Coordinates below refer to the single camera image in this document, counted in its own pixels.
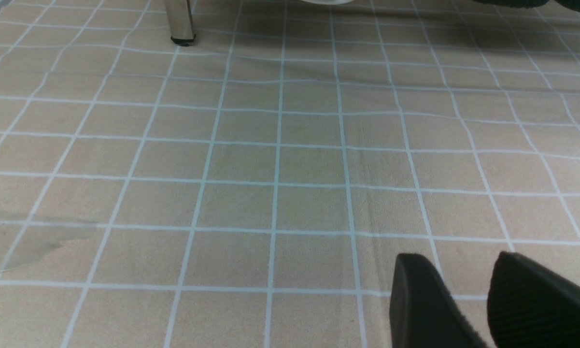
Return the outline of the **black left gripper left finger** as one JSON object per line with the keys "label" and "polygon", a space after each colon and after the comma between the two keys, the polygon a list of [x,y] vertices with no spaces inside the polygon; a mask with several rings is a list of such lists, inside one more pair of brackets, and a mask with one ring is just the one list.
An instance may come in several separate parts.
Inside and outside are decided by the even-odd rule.
{"label": "black left gripper left finger", "polygon": [[396,256],[389,306],[394,348],[486,348],[432,262],[416,253]]}

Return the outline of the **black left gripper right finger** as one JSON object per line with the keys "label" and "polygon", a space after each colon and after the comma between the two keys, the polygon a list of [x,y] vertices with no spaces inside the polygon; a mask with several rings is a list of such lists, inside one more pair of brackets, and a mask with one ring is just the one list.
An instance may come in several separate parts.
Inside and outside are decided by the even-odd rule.
{"label": "black left gripper right finger", "polygon": [[580,286],[520,253],[499,254],[487,309],[498,348],[580,348]]}

